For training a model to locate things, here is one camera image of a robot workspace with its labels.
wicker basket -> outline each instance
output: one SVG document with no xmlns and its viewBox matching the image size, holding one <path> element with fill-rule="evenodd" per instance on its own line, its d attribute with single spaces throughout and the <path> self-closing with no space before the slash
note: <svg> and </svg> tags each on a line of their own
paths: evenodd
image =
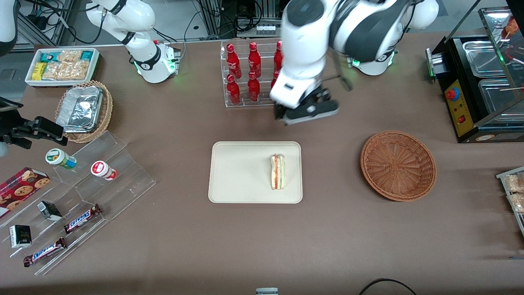
<svg viewBox="0 0 524 295">
<path fill-rule="evenodd" d="M 435 160 L 428 148 L 400 131 L 373 135 L 362 149 L 361 168 L 371 187 L 400 202 L 427 195 L 436 179 Z"/>
<path fill-rule="evenodd" d="M 98 126 L 96 127 L 95 131 L 91 133 L 65 133 L 64 132 L 64 136 L 67 137 L 72 142 L 87 143 L 87 142 L 97 139 L 100 135 L 102 135 L 102 133 L 104 133 L 107 130 L 107 127 L 109 126 L 109 121 L 111 120 L 111 112 L 113 111 L 113 98 L 111 97 L 111 93 L 109 93 L 106 86 L 104 86 L 102 83 L 98 81 L 89 81 L 86 83 L 78 84 L 74 87 L 89 87 L 89 86 L 96 86 L 96 87 L 101 88 L 104 91 L 104 97 L 102 98 L 102 105 L 101 105 L 102 109 L 100 110 Z M 65 96 L 66 94 L 64 93 L 64 95 L 62 95 L 62 99 L 58 103 L 58 108 L 54 115 L 55 120 L 58 118 L 58 113 L 60 113 L 60 109 L 62 108 L 62 103 L 64 101 Z"/>
</svg>

brown tablecloth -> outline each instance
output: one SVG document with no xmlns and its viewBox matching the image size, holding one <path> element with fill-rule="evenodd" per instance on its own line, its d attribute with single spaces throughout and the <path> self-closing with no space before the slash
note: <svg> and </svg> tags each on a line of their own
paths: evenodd
<svg viewBox="0 0 524 295">
<path fill-rule="evenodd" d="M 253 294 L 275 286 L 357 294 L 390 277 L 418 294 L 523 294 L 524 262 L 508 257 L 524 255 L 524 240 L 494 175 L 524 164 L 524 144 L 456 143 L 440 88 L 425 80 L 424 50 L 442 36 L 407 34 L 379 77 L 345 69 L 352 92 L 325 83 L 340 112 L 287 127 L 270 109 L 224 107 L 220 42 L 188 44 L 180 74 L 158 85 L 137 74 L 124 47 L 100 47 L 97 79 L 114 99 L 110 130 L 158 184 L 45 276 L 0 249 L 0 293 Z M 326 75 L 334 73 L 330 59 Z M 53 118 L 63 92 L 28 87 L 20 112 Z M 392 202 L 363 179 L 361 148 L 384 130 L 408 132 L 433 153 L 438 176 L 427 197 Z M 217 141 L 300 143 L 302 202 L 211 203 Z M 43 155 L 54 146 L 11 148 L 0 179 L 24 166 L 51 170 Z"/>
</svg>

red bottle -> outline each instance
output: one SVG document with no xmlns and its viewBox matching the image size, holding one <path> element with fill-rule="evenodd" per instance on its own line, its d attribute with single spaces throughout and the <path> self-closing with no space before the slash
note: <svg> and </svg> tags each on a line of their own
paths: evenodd
<svg viewBox="0 0 524 295">
<path fill-rule="evenodd" d="M 240 88 L 235 82 L 235 77 L 232 74 L 227 75 L 227 95 L 229 96 L 232 104 L 240 103 Z"/>
<path fill-rule="evenodd" d="M 249 99 L 251 101 L 258 101 L 260 96 L 260 83 L 257 80 L 255 72 L 249 72 L 249 81 L 247 82 L 249 88 Z"/>
<path fill-rule="evenodd" d="M 273 89 L 273 85 L 275 85 L 275 82 L 277 81 L 279 71 L 275 71 L 273 73 L 273 81 L 271 81 L 271 89 Z"/>
<path fill-rule="evenodd" d="M 275 71 L 280 71 L 282 68 L 282 60 L 284 56 L 282 55 L 282 40 L 277 41 L 277 51 L 275 51 L 275 57 L 273 61 L 275 62 Z"/>
<path fill-rule="evenodd" d="M 235 75 L 237 79 L 242 77 L 242 70 L 240 70 L 240 59 L 235 52 L 235 46 L 229 43 L 226 46 L 227 49 L 227 67 L 229 72 Z"/>
<path fill-rule="evenodd" d="M 257 44 L 255 42 L 249 43 L 249 50 L 249 57 L 247 58 L 249 61 L 249 71 L 255 72 L 257 78 L 260 78 L 260 76 L 262 76 L 262 67 L 260 53 L 258 53 L 257 50 Z"/>
</svg>

yellow snack package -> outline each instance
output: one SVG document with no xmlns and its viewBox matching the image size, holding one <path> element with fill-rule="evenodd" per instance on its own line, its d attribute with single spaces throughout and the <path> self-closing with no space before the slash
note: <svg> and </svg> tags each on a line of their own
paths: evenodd
<svg viewBox="0 0 524 295">
<path fill-rule="evenodd" d="M 31 75 L 31 79 L 33 81 L 40 81 L 42 80 L 42 74 L 44 71 L 46 71 L 47 63 L 45 62 L 37 62 L 35 65 L 35 69 L 33 70 L 33 74 Z"/>
</svg>

red switch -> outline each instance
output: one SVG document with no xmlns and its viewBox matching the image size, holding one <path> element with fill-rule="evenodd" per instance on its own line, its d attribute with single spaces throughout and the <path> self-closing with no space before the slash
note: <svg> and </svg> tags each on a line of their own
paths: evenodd
<svg viewBox="0 0 524 295">
<path fill-rule="evenodd" d="M 453 90 L 453 89 L 446 91 L 446 98 L 449 99 L 449 100 L 454 99 L 456 95 L 457 94 L 456 94 L 455 90 Z"/>
</svg>

